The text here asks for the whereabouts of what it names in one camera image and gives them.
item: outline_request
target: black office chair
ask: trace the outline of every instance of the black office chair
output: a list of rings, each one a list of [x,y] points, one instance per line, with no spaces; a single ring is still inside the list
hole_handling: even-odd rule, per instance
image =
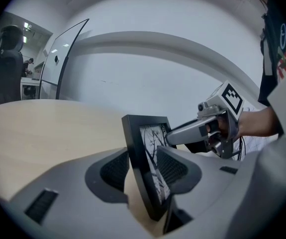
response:
[[[9,25],[0,34],[0,104],[20,101],[20,81],[23,58],[22,30]]]

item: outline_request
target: person's arm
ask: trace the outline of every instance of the person's arm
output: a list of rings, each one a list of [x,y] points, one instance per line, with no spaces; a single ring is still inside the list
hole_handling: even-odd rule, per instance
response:
[[[259,112],[242,112],[239,118],[240,136],[272,136],[279,132],[279,120],[271,107]]]

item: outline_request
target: person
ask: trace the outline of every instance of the person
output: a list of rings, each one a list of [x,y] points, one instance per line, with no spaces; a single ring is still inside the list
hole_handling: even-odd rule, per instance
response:
[[[21,77],[27,77],[27,74],[32,74],[32,72],[28,70],[29,64],[33,64],[33,58],[30,58],[29,60],[23,62]]]
[[[267,108],[258,112],[242,112],[239,118],[239,131],[236,139],[242,136],[282,135],[280,122],[267,100],[268,95],[286,76],[286,17],[284,10],[276,6],[275,0],[260,0],[267,9],[263,15],[265,27],[261,35],[261,52],[264,56],[263,76],[258,101]],[[227,123],[218,120],[222,133],[227,133]]]

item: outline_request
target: round table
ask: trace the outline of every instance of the round table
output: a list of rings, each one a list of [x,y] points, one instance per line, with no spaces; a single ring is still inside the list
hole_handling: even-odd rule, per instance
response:
[[[0,105],[0,197],[9,200],[59,163],[125,147],[124,115],[64,100]],[[151,234],[161,235],[166,215],[159,222],[149,218],[131,167],[124,191],[133,216]]]

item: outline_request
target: picture frame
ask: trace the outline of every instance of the picture frame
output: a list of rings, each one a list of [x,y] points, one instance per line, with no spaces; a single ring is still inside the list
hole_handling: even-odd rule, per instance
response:
[[[157,146],[169,145],[167,117],[126,115],[124,135],[134,176],[151,219],[158,221],[168,210],[170,189],[157,168]]]

